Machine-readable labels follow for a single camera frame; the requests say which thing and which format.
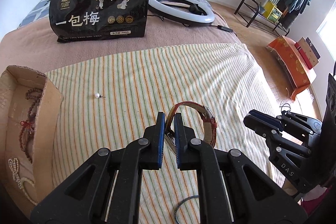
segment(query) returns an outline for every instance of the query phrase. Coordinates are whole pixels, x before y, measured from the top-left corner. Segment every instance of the pink blanket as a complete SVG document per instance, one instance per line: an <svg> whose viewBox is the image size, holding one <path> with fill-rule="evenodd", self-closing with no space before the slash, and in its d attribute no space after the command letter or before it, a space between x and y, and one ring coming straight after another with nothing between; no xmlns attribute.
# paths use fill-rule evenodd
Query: pink blanket
<svg viewBox="0 0 336 224"><path fill-rule="evenodd" d="M213 25L227 24L216 15ZM139 38L58 43L49 19L30 23L5 35L0 43L0 73L8 65L47 72L88 59L155 47L199 43L240 43L233 33L216 27L187 28L180 23L148 17L146 33Z"/></svg>

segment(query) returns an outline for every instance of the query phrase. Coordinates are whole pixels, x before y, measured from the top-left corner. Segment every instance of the gold seal logo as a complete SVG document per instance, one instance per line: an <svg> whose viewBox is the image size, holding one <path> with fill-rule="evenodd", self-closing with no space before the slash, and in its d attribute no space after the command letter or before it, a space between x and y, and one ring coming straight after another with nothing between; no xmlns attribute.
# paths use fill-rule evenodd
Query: gold seal logo
<svg viewBox="0 0 336 224"><path fill-rule="evenodd" d="M126 22L127 23L132 23L133 22L133 17L132 16L127 16L126 17Z"/></svg>
<svg viewBox="0 0 336 224"><path fill-rule="evenodd" d="M108 19L107 19L107 22L110 23L110 24L113 24L115 22L115 17L114 16L110 16Z"/></svg>
<svg viewBox="0 0 336 224"><path fill-rule="evenodd" d="M61 8L60 10L68 9L70 4L70 0L61 0Z"/></svg>
<svg viewBox="0 0 336 224"><path fill-rule="evenodd" d="M125 20L125 19L124 19L123 16L118 16L118 17L117 17L117 22L118 22L118 23L123 23L124 20Z"/></svg>

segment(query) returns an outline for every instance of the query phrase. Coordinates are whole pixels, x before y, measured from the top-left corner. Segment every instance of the pearl necklace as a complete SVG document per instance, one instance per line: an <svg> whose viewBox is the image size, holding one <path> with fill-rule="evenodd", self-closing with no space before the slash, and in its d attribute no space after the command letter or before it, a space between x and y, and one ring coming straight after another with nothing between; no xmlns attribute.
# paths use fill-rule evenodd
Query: pearl necklace
<svg viewBox="0 0 336 224"><path fill-rule="evenodd" d="M35 206L37 205L37 202L33 201L31 199L31 197L28 195L26 188L24 186L25 182L30 183L33 187L35 186L34 182L32 182L30 179L22 177L20 178L19 176L19 161L17 158L14 159L9 159L8 160L8 165L9 168L11 169L12 173L13 173L13 180L17 183L17 185L19 186L19 188L23 191L24 195L26 196L26 198Z"/></svg>

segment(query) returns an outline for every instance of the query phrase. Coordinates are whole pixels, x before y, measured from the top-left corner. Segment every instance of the window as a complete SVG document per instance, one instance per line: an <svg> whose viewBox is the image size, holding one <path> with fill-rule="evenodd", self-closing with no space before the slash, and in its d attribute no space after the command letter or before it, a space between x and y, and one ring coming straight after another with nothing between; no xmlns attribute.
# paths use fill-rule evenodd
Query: window
<svg viewBox="0 0 336 224"><path fill-rule="evenodd" d="M317 29L317 33L326 44L329 49L331 55L336 59L336 1L332 6L330 12Z"/></svg>

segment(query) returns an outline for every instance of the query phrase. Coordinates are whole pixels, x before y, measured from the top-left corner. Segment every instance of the striped towel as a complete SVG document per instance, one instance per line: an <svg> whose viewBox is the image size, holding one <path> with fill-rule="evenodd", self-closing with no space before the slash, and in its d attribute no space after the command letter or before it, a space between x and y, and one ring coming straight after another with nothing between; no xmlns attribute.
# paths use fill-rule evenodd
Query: striped towel
<svg viewBox="0 0 336 224"><path fill-rule="evenodd" d="M268 161L263 138L243 125L257 109L276 115L275 98L262 69L244 44L181 45L91 59L47 73L64 96L56 127L53 185L56 187L101 147L116 150L142 137L159 111L181 101L208 106L218 121L220 150L238 148L278 185L282 175ZM105 98L96 99L99 92ZM184 123L203 138L199 115L181 107ZM162 169L143 172L140 223L174 223L174 208L197 194L194 171L179 171L164 148ZM178 218L199 223L192 200Z"/></svg>

